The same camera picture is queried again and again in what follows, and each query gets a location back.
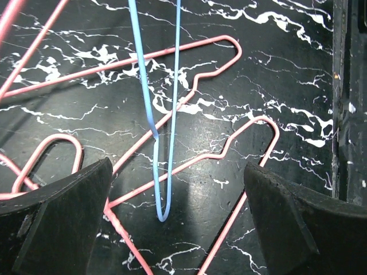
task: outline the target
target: blue wire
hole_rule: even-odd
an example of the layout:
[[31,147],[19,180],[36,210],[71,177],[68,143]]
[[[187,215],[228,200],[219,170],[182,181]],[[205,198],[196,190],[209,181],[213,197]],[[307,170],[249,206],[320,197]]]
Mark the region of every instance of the blue wire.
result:
[[167,203],[164,215],[162,215],[161,206],[161,192],[159,189],[159,173],[158,173],[158,153],[159,153],[159,135],[157,128],[154,124],[153,112],[150,103],[150,94],[147,81],[147,73],[145,68],[145,60],[143,53],[143,43],[140,34],[138,11],[136,9],[135,0],[128,0],[130,8],[130,17],[132,24],[132,32],[134,34],[136,55],[138,56],[138,65],[140,71],[140,80],[142,82],[144,104],[146,110],[146,116],[149,127],[153,133],[155,139],[153,146],[153,180],[154,180],[154,193],[155,193],[155,205],[157,208],[157,216],[161,222],[164,222],[169,214],[171,207],[171,173],[173,162],[173,145],[174,145],[174,131],[175,131],[175,118],[176,118],[176,105],[177,105],[177,78],[178,78],[178,56],[179,56],[179,30],[181,20],[181,0],[177,0],[177,18],[176,18],[176,42],[175,42],[175,68],[174,68],[174,86],[173,86],[173,111],[172,111],[172,125],[171,125],[171,139],[170,139],[170,151],[169,151],[169,163],[168,163],[168,181],[167,181]]
[[177,109],[180,22],[181,22],[181,0],[177,0],[176,38],[175,38],[175,52],[174,52],[174,79],[173,79],[173,96],[172,96],[172,123],[171,123],[171,136],[170,136],[170,151],[168,155],[168,171],[167,171],[167,206],[163,218],[168,217],[168,213],[170,211],[171,206],[172,164],[173,164],[174,136],[176,129],[176,109]]

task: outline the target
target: pink wire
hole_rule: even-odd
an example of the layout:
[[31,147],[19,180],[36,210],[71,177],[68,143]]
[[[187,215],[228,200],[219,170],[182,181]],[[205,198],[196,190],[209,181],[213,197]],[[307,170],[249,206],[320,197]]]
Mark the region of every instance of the pink wire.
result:
[[[3,96],[7,92],[7,90],[9,90],[10,86],[12,85],[14,80],[17,78],[19,72],[23,69],[25,64],[29,61],[29,58],[32,56],[34,51],[37,49],[39,44],[42,42],[45,35],[49,31],[49,29],[52,27],[52,25],[56,21],[57,17],[60,15],[60,13],[62,12],[62,10],[64,9],[65,5],[68,2],[69,2],[69,0],[61,0],[58,3],[57,7],[55,8],[55,10],[52,13],[52,15],[50,16],[50,18],[47,20],[47,22],[46,22],[45,26],[42,28],[41,32],[38,34],[38,36],[33,41],[31,46],[29,47],[29,49],[26,51],[26,53],[24,54],[22,59],[19,61],[18,66],[12,71],[10,76],[7,78],[5,83],[0,88],[0,100],[3,98]],[[9,18],[14,18],[14,13],[17,13],[18,10],[20,10],[20,7],[17,8],[17,9],[14,9],[14,10],[7,11],[11,15],[11,16],[9,16]],[[5,31],[6,31],[5,29],[0,29],[0,38],[3,38],[5,36]]]
[[[25,66],[25,64],[27,63],[30,56],[32,56],[33,52],[36,50],[39,43],[42,41],[43,37],[46,35],[47,31],[52,26],[52,24],[54,23],[54,21],[56,20],[58,15],[61,13],[62,9],[64,8],[64,6],[66,5],[67,2],[68,2],[68,0],[60,1],[60,3],[56,7],[56,9],[53,12],[52,16],[47,21],[47,23],[46,23],[45,27],[43,28],[43,30],[41,31],[41,33],[37,36],[35,41],[32,43],[31,47],[29,48],[29,50],[22,57],[22,59],[19,62],[18,66],[13,70],[13,72],[11,73],[11,75],[9,76],[7,81],[3,84],[3,86],[0,89],[0,101],[3,97],[19,95],[21,93],[29,92],[29,91],[32,91],[34,89],[42,88],[42,87],[45,87],[45,86],[48,86],[48,85],[57,84],[57,83],[60,83],[60,82],[63,82],[63,81],[68,81],[68,80],[71,80],[71,79],[74,79],[74,78],[83,77],[83,76],[86,76],[86,75],[91,74],[91,73],[96,73],[96,72],[99,72],[99,71],[102,71],[102,70],[109,70],[109,69],[113,69],[113,68],[116,68],[116,67],[119,67],[119,66],[123,66],[123,65],[131,64],[133,62],[137,62],[136,58],[129,58],[129,59],[126,59],[126,60],[122,60],[122,61],[118,61],[118,62],[108,64],[108,65],[100,66],[100,67],[97,67],[97,68],[87,69],[87,70],[84,70],[84,71],[81,71],[81,72],[78,72],[78,73],[69,74],[67,76],[60,77],[60,78],[57,78],[57,79],[52,80],[52,81],[46,81],[46,82],[43,82],[43,83],[40,83],[40,84],[36,84],[36,85],[29,86],[29,87],[24,87],[24,88],[21,88],[21,89],[17,89],[17,90],[11,91],[11,92],[7,92],[7,90],[10,88],[11,84],[13,83],[14,79],[19,74],[21,69]],[[188,93],[188,95],[182,101],[179,102],[179,104],[177,104],[177,110],[179,110],[183,104],[186,104],[194,96],[195,91],[197,90],[197,85],[198,85],[198,81],[199,81],[200,78],[217,76],[218,74],[220,74],[221,72],[226,70],[228,67],[233,65],[236,61],[238,61],[238,59],[242,55],[242,49],[241,49],[241,46],[239,45],[239,43],[234,38],[232,38],[230,36],[226,36],[226,35],[213,37],[213,38],[209,38],[209,39],[205,39],[205,40],[197,41],[197,42],[193,42],[193,43],[189,43],[189,44],[182,45],[182,46],[179,47],[180,50],[186,50],[186,49],[191,49],[191,48],[195,48],[195,47],[198,47],[198,46],[211,44],[211,43],[218,42],[218,41],[221,41],[221,40],[227,40],[227,41],[233,43],[235,45],[236,49],[237,49],[237,55],[233,59],[228,61],[226,64],[224,64],[222,67],[218,68],[217,70],[215,70],[213,72],[199,73],[199,74],[195,75],[194,83],[193,83],[193,89],[190,91],[190,93]],[[145,59],[157,58],[159,56],[163,56],[163,55],[166,55],[166,54],[169,54],[169,53],[173,53],[174,51],[175,51],[174,48],[170,48],[170,49],[165,49],[165,50],[161,50],[161,51],[158,51],[158,52],[146,54]],[[157,128],[161,127],[163,124],[165,124],[170,119],[170,117],[171,117],[171,112],[169,112],[159,122],[157,122],[156,127]],[[269,123],[275,131],[275,136],[274,136],[274,138],[273,138],[273,140],[272,140],[272,142],[271,142],[271,144],[270,144],[263,160],[260,163],[261,166],[264,166],[264,164],[267,161],[267,159],[269,158],[269,155],[270,155],[271,151],[273,150],[276,142],[278,141],[279,129],[278,129],[278,126],[271,119],[269,119],[268,117],[258,116],[258,117],[255,117],[254,119],[250,120],[245,125],[243,125],[240,129],[238,129],[235,133],[233,133],[228,138],[221,154],[218,154],[218,155],[216,155],[216,154],[203,154],[203,155],[197,156],[196,158],[194,158],[194,159],[186,162],[185,164],[175,168],[172,171],[172,174],[174,175],[174,174],[182,171],[183,169],[189,167],[190,165],[192,165],[194,163],[197,163],[197,162],[199,162],[200,160],[203,160],[203,159],[208,159],[208,158],[222,159],[222,158],[224,158],[225,155],[228,152],[228,148],[229,148],[232,140],[235,139],[240,133],[242,133],[250,125],[252,125],[253,123],[255,123],[259,120],[263,120],[263,121],[266,121],[267,123]],[[117,174],[117,172],[120,170],[120,168],[125,163],[125,161],[151,136],[151,134],[152,134],[151,131],[148,131],[143,137],[141,137],[117,161],[117,163],[114,165],[114,169],[113,169],[114,174]],[[3,155],[0,154],[0,160],[4,161],[6,163],[6,165],[12,171],[14,171],[14,173],[16,175],[18,175],[17,179],[14,182],[14,185],[13,185],[13,188],[12,188],[12,193],[11,194],[0,194],[0,200],[1,199],[9,199],[9,198],[15,197],[17,195],[24,194],[24,192],[19,193],[21,184],[23,182],[25,182],[25,184],[27,186],[29,186],[32,190],[35,190],[35,189],[38,188],[38,186],[36,184],[34,184],[26,176],[31,171],[31,169],[33,168],[33,166],[37,162],[39,156],[44,152],[46,147],[52,141],[54,141],[56,139],[66,139],[66,140],[69,140],[70,142],[72,142],[75,145],[75,147],[76,147],[76,157],[75,157],[72,173],[76,172],[79,169],[80,162],[81,162],[81,154],[82,154],[81,145],[77,141],[77,139],[75,139],[72,136],[65,135],[65,134],[55,134],[55,135],[47,137],[37,147],[35,152],[32,154],[31,158],[26,163],[23,170],[20,170],[6,156],[3,156]],[[162,181],[166,178],[167,178],[167,174],[164,174],[163,176],[159,177],[159,181]],[[121,223],[118,220],[118,218],[116,217],[116,215],[112,212],[111,208],[118,205],[118,204],[120,204],[120,203],[122,203],[122,202],[124,202],[124,201],[126,201],[126,200],[128,200],[128,199],[130,199],[130,198],[132,198],[132,197],[134,197],[134,196],[136,196],[136,195],[138,195],[138,194],[140,194],[141,192],[147,190],[148,188],[153,187],[153,185],[154,185],[153,182],[149,182],[146,185],[144,185],[142,187],[139,187],[139,188],[135,189],[134,191],[132,191],[132,192],[116,199],[116,200],[114,200],[113,202],[109,202],[107,200],[106,206],[105,206],[105,209],[104,209],[105,215],[108,217],[108,219],[110,220],[110,222],[114,226],[115,230],[123,237],[123,239],[125,240],[127,246],[130,248],[130,250],[132,251],[132,253],[136,257],[136,259],[140,262],[140,264],[142,265],[145,272],[149,275],[153,275],[153,272],[151,271],[150,267],[148,266],[148,264],[146,263],[146,261],[144,260],[142,255],[140,254],[139,250],[134,246],[134,244],[129,239],[128,233],[123,228],[123,226],[121,225]],[[208,268],[209,264],[211,263],[214,255],[217,253],[221,243],[225,239],[225,236],[227,235],[229,229],[231,228],[234,220],[236,219],[239,211],[241,210],[243,204],[245,203],[246,198],[247,198],[247,196],[244,193],[243,196],[241,197],[239,203],[236,205],[236,208],[233,211],[229,221],[225,225],[223,231],[221,232],[220,236],[218,237],[216,243],[214,244],[213,249],[210,251],[209,255],[207,256],[201,270],[199,271],[199,274],[203,275],[205,273],[205,271]]]
[[26,0],[10,0],[0,18],[0,48]]

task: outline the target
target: black marble surface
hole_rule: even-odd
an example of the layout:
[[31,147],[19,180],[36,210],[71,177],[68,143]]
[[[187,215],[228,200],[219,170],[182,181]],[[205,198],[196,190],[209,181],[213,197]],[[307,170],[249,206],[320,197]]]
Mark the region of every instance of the black marble surface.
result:
[[[4,81],[40,31],[57,1],[29,1],[0,54]],[[178,113],[175,165],[202,152],[220,152],[225,139],[249,118],[267,115],[280,140],[266,166],[279,175],[331,194],[333,154],[333,2],[330,0],[183,1],[181,43],[227,34],[243,48],[240,61],[199,84],[199,92]],[[140,1],[146,53],[174,45],[175,6],[169,0]],[[134,54],[127,1],[70,1],[47,39],[17,78],[14,88],[50,80]],[[232,58],[230,44],[182,52],[179,97],[193,76]],[[173,55],[147,64],[154,115],[171,109]],[[69,133],[84,147],[84,163],[116,162],[147,130],[137,65],[7,99],[0,106],[0,147],[23,167],[40,141]],[[167,169],[170,124],[161,131],[161,173]],[[153,190],[114,208],[154,274],[196,274],[205,252],[243,189],[247,161],[258,162],[271,140],[266,125],[241,134],[221,161],[204,160],[173,178],[169,219],[155,214]],[[116,198],[151,180],[150,140],[114,181]],[[68,175],[73,148],[58,143],[31,176],[41,185]],[[0,191],[15,176],[0,167]],[[88,274],[143,274],[138,261],[106,219],[97,236]],[[246,205],[207,274],[267,274]]]

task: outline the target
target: wire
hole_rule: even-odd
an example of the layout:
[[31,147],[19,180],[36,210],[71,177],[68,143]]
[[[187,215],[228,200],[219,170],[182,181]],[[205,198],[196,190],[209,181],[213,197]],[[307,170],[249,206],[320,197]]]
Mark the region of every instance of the wire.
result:
[[155,139],[154,146],[153,146],[153,180],[154,180],[154,190],[155,190],[155,205],[157,208],[158,219],[161,222],[163,222],[164,219],[162,217],[161,194],[159,192],[159,180],[158,180],[159,178],[159,173],[158,173],[159,134],[158,134],[157,128],[155,127],[153,112],[151,110],[148,79],[147,79],[147,72],[145,68],[145,59],[144,59],[144,52],[143,52],[143,42],[142,42],[142,36],[140,34],[138,11],[136,9],[135,0],[128,0],[128,5],[130,8],[130,18],[131,18],[131,24],[132,24],[132,32],[134,34],[134,40],[135,40],[136,55],[138,56],[138,65],[139,65],[139,71],[140,71],[140,81],[142,83],[142,89],[143,89],[145,112],[146,112],[150,130],[152,131],[153,138]]
[[161,205],[161,190],[159,186],[159,173],[158,173],[158,154],[159,154],[159,134],[157,128],[154,125],[154,117],[151,109],[150,95],[147,81],[147,73],[145,68],[145,59],[143,53],[143,43],[140,34],[138,11],[136,9],[135,0],[128,1],[130,7],[130,17],[132,24],[132,32],[134,34],[136,55],[138,56],[138,65],[140,71],[140,80],[142,83],[144,104],[146,110],[146,116],[149,123],[149,127],[153,133],[155,139],[153,146],[153,180],[154,180],[154,195],[155,195],[155,207],[157,209],[157,216],[161,222],[167,220],[170,208],[171,208],[171,193],[172,193],[172,163],[173,163],[173,152],[174,152],[174,135],[176,126],[176,112],[177,112],[177,86],[178,86],[178,64],[179,64],[179,31],[181,22],[181,0],[177,0],[176,9],[176,36],[175,36],[175,59],[174,59],[174,83],[173,83],[173,97],[172,97],[172,124],[171,124],[171,137],[170,137],[170,149],[169,149],[169,160],[168,160],[168,174],[167,179],[167,200],[166,209],[162,214]]
[[168,155],[167,201],[166,201],[166,210],[165,210],[165,213],[163,215],[163,220],[162,220],[163,222],[168,218],[168,214],[171,208],[171,197],[172,197],[172,164],[173,164],[174,136],[175,136],[175,129],[176,129],[176,112],[177,112],[180,23],[181,23],[181,0],[177,0],[176,38],[175,38],[175,53],[174,53],[174,80],[173,80],[173,95],[172,95],[172,122],[171,122],[171,136],[170,136],[170,151]]

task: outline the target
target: black surface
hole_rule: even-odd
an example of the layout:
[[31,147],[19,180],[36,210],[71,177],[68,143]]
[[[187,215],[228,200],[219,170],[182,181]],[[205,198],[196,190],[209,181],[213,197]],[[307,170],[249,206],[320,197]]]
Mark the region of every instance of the black surface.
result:
[[85,274],[111,186],[106,158],[0,205],[0,274]]
[[345,12],[345,58],[340,94],[341,123],[338,133],[340,192],[338,198],[367,205],[367,33],[365,0],[349,1]]
[[[1,76],[10,74],[56,2],[28,2],[2,47]],[[172,2],[137,5],[145,52],[173,46]],[[227,136],[249,117],[265,114],[281,129],[266,167],[330,194],[333,2],[203,0],[185,1],[183,6],[182,44],[228,34],[238,39],[243,56],[223,74],[202,81],[200,92],[178,113],[174,167],[202,152],[220,152]],[[122,60],[134,49],[127,1],[71,1],[13,88]],[[213,70],[233,55],[228,44],[183,52],[179,97],[187,94],[196,73]],[[173,62],[171,55],[147,65],[156,120],[171,109]],[[23,167],[44,137],[63,132],[84,146],[84,166],[106,156],[114,163],[148,130],[136,71],[136,65],[127,66],[4,101],[1,149]],[[160,131],[161,173],[167,169],[169,129],[170,123]],[[225,159],[204,160],[175,176],[171,213],[163,224],[156,217],[153,190],[113,209],[154,274],[197,273],[242,191],[247,161],[259,161],[271,136],[270,127],[254,125],[236,139]],[[113,183],[112,199],[151,180],[152,151],[150,140],[125,164]],[[34,169],[33,180],[44,185],[65,177],[73,156],[72,146],[57,144]],[[15,176],[0,168],[1,190],[9,191]],[[245,206],[207,274],[267,274],[264,266]],[[143,272],[104,219],[88,274],[117,273]]]
[[245,168],[244,181],[270,275],[365,273],[365,207],[289,182],[252,163]]

